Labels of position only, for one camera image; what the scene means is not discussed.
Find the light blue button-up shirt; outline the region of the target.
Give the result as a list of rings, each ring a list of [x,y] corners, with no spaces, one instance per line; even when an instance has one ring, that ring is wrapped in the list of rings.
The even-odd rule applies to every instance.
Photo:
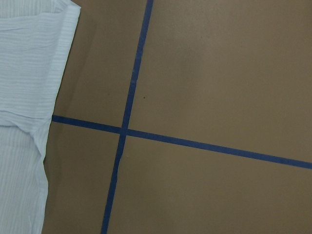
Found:
[[[0,3],[0,231],[42,231],[46,143],[80,7],[70,0]]]

